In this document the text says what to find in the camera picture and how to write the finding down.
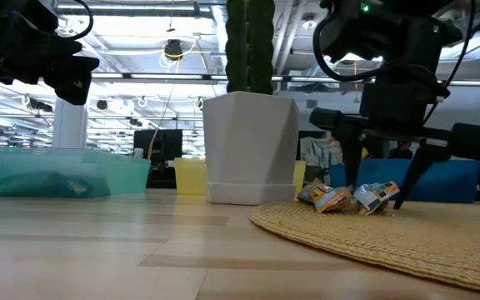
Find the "yellow cable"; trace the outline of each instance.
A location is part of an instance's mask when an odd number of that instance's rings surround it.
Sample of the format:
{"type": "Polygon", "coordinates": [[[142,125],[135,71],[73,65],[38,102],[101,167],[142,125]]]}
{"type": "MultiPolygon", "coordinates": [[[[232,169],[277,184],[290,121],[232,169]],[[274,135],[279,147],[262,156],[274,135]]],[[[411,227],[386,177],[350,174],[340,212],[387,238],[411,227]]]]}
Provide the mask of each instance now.
{"type": "MultiPolygon", "coordinates": [[[[177,67],[175,68],[175,73],[179,71],[179,67],[181,66],[181,58],[177,59],[177,67]]],[[[168,106],[170,105],[170,100],[172,100],[173,88],[175,87],[175,83],[172,85],[172,89],[170,90],[170,95],[167,97],[166,105],[164,106],[164,112],[162,112],[162,117],[160,118],[160,122],[157,124],[155,128],[155,133],[153,134],[153,138],[149,143],[149,149],[147,150],[147,159],[151,160],[151,153],[153,151],[153,143],[155,143],[155,138],[157,137],[158,129],[164,122],[164,117],[166,116],[166,112],[168,111],[168,106]]]]}
{"type": "Polygon", "coordinates": [[[164,55],[166,55],[167,57],[169,58],[180,58],[184,55],[187,55],[189,54],[195,47],[196,47],[196,44],[198,43],[198,40],[196,38],[193,39],[193,44],[192,46],[190,47],[190,50],[186,51],[185,53],[181,53],[181,54],[176,54],[176,55],[171,55],[171,54],[167,54],[164,49],[166,49],[166,45],[163,45],[162,46],[162,51],[164,52],[164,55]]]}

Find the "teal plastic bin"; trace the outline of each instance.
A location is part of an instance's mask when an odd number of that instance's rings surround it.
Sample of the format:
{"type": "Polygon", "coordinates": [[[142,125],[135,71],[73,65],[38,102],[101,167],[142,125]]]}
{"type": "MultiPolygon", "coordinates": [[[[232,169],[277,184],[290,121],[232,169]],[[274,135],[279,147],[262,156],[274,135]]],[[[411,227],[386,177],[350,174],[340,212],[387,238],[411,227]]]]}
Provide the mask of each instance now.
{"type": "Polygon", "coordinates": [[[145,190],[150,162],[85,149],[0,147],[0,196],[95,198],[145,190]]]}

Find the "white pillar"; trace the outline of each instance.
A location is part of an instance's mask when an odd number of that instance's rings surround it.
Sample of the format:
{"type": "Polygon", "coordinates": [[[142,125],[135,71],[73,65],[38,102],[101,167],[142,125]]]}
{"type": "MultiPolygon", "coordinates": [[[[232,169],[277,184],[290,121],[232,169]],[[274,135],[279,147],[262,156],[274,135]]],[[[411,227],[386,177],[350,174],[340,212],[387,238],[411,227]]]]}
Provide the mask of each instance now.
{"type": "Polygon", "coordinates": [[[52,147],[85,148],[87,123],[88,104],[77,106],[57,98],[52,147]]]}

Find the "ceiling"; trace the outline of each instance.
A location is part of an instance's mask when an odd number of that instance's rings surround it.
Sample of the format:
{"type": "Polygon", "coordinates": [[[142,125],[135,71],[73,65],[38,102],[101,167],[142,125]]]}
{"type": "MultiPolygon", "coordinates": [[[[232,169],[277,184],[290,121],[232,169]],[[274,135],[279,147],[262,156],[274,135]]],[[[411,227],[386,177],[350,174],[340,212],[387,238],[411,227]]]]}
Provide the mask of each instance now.
{"type": "MultiPolygon", "coordinates": [[[[60,34],[73,35],[88,25],[88,17],[78,3],[72,0],[43,1],[57,13],[60,34]]],[[[454,2],[441,10],[437,17],[452,19],[465,30],[468,1],[454,2]]],[[[194,1],[96,0],[87,3],[95,14],[94,28],[79,41],[83,44],[80,55],[100,59],[100,67],[95,72],[224,74],[227,63],[224,56],[227,41],[226,0],[199,0],[198,12],[194,9],[194,1]],[[187,53],[178,65],[163,55],[163,46],[172,39],[180,40],[183,51],[187,53]]],[[[279,44],[280,29],[285,30],[276,74],[279,71],[278,65],[282,64],[282,73],[285,74],[292,72],[304,76],[324,76],[313,57],[313,29],[304,28],[301,19],[310,15],[314,21],[319,22],[327,12],[318,6],[318,1],[276,0],[275,3],[274,44],[279,44]],[[295,33],[294,23],[298,24],[295,33]],[[291,42],[287,50],[288,39],[291,42]]],[[[480,1],[477,1],[477,6],[476,23],[480,20],[480,1]]],[[[451,72],[460,50],[459,44],[444,49],[437,70],[439,78],[445,78],[451,72]]],[[[332,67],[346,74],[353,73],[354,68],[358,72],[376,68],[380,63],[356,61],[356,57],[352,59],[332,67]]],[[[480,79],[480,32],[472,39],[457,79],[480,79]]],[[[198,107],[199,101],[225,92],[225,82],[220,81],[173,84],[163,80],[95,80],[88,99],[87,145],[115,153],[128,153],[133,147],[134,130],[159,126],[181,128],[187,130],[184,152],[188,156],[202,156],[203,115],[198,107]],[[98,101],[107,101],[108,109],[98,109],[98,101]],[[160,123],[163,114],[166,121],[160,123]],[[139,120],[142,126],[131,125],[131,118],[139,120]]],[[[2,147],[16,141],[20,147],[51,146],[53,113],[31,109],[30,99],[56,109],[57,98],[53,90],[43,83],[38,86],[20,82],[5,86],[0,83],[2,147]]]]}

